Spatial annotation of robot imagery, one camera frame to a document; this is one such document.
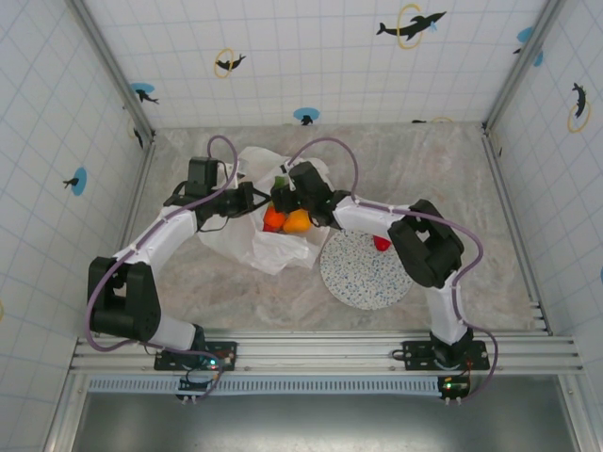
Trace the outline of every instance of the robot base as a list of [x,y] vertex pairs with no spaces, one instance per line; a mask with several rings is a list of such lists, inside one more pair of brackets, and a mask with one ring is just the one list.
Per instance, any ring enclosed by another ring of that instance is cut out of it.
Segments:
[[463,358],[455,362],[442,362],[441,354],[436,353],[433,341],[402,342],[399,351],[400,361],[404,361],[406,370],[489,370],[490,361],[483,341],[471,341],[464,350]]
[[[224,372],[235,370],[236,342],[206,342],[205,351],[216,355],[222,361]],[[155,356],[155,370],[216,370],[217,366],[198,355],[184,355],[162,351]]]

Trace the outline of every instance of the yellow fruit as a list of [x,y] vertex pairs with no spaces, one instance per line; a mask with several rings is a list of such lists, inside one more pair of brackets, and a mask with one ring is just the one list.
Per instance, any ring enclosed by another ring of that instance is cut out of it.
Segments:
[[312,227],[312,222],[308,213],[303,209],[298,209],[289,214],[285,224],[283,224],[283,231],[287,234],[298,234],[305,233]]

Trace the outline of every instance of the white tiled wall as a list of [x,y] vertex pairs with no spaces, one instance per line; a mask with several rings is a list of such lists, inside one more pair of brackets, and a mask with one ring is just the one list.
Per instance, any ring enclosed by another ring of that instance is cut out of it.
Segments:
[[[445,11],[437,31],[410,50],[376,36],[413,3],[400,26]],[[87,0],[128,80],[155,87],[159,105],[143,107],[156,128],[299,123],[300,107],[323,123],[483,121],[544,3]],[[218,78],[225,48],[246,58]]]
[[[573,0],[496,130],[556,333],[576,336],[603,408],[603,2]],[[578,94],[586,91],[577,122]]]
[[[0,0],[0,450],[40,450],[142,151],[63,0]],[[76,197],[63,180],[84,167]]]

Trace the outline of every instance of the marble floor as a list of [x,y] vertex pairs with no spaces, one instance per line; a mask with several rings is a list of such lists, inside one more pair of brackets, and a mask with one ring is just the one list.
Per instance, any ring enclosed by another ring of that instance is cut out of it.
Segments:
[[[210,137],[222,134],[239,151],[260,146],[292,155],[315,137],[348,143],[360,165],[358,195],[378,202],[433,202],[445,218],[481,238],[485,255],[463,280],[465,314],[494,330],[532,328],[529,297],[481,145],[477,124],[292,125],[161,130],[136,217],[134,237],[155,219],[161,204],[186,179],[188,160],[206,155]],[[230,161],[217,142],[213,154]],[[335,187],[350,188],[352,165],[335,144],[318,144],[307,156],[321,158]],[[476,254],[465,244],[464,262]],[[361,311],[335,299],[325,287],[318,262],[311,270],[286,268],[270,276],[227,260],[197,237],[185,242],[156,281],[164,311],[207,328],[361,331],[425,330],[429,312],[414,284],[399,302]]]

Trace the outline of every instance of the dolphin sticker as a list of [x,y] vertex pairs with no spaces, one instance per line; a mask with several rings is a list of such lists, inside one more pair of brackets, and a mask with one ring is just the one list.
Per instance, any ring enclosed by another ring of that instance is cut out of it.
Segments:
[[75,196],[80,196],[82,193],[84,193],[87,180],[88,174],[86,173],[86,169],[84,167],[80,167],[75,170],[73,178],[71,178],[69,181],[63,181],[63,184],[65,184],[65,188],[70,186],[72,188],[72,193]]
[[136,138],[139,139],[139,145],[141,149],[144,149],[144,145],[142,144],[142,137],[140,136],[140,133],[138,130],[134,129],[134,135]]
[[314,124],[314,121],[317,120],[319,116],[320,112],[309,106],[298,108],[293,112],[293,118],[299,120],[301,125]]
[[[528,28],[524,28],[523,30],[521,30],[519,33],[517,33],[517,40],[519,42],[521,42],[522,44],[525,44],[526,42],[528,42],[528,39],[531,36],[531,32],[532,32],[532,27],[529,26]],[[521,47],[519,47],[517,50],[515,50],[513,52],[514,55],[517,55],[521,53]],[[540,66],[541,64],[543,64],[543,59],[545,58],[545,54],[544,52],[541,50],[538,55],[536,56],[536,59],[534,60],[534,66],[537,68],[538,66]]]
[[405,36],[406,40],[411,40],[417,33],[421,31],[425,31],[428,28],[431,30],[436,29],[435,23],[442,19],[442,16],[447,12],[436,12],[431,16],[423,17],[423,16],[415,16],[411,19],[413,24],[408,26],[404,26],[403,28],[387,28],[383,22],[379,23],[379,31],[377,35],[381,35],[382,33],[387,33],[392,36]]
[[238,65],[241,64],[241,61],[243,60],[243,58],[245,58],[245,56],[243,56],[242,54],[238,54],[238,59],[233,61],[233,66],[231,67],[230,65],[230,59],[227,59],[226,61],[216,61],[216,64],[223,68],[225,71],[231,71],[233,69],[238,68]]
[[574,84],[572,91],[578,92],[578,101],[576,102],[576,105],[578,106],[578,110],[576,110],[576,119],[578,119],[586,106],[586,91],[584,90],[584,87],[581,87],[577,83]]
[[154,104],[159,105],[158,99],[151,99],[149,97],[149,93],[155,91],[155,87],[153,85],[149,85],[148,83],[131,83],[130,87],[134,90],[134,92],[139,96],[140,102],[143,101],[153,102]]

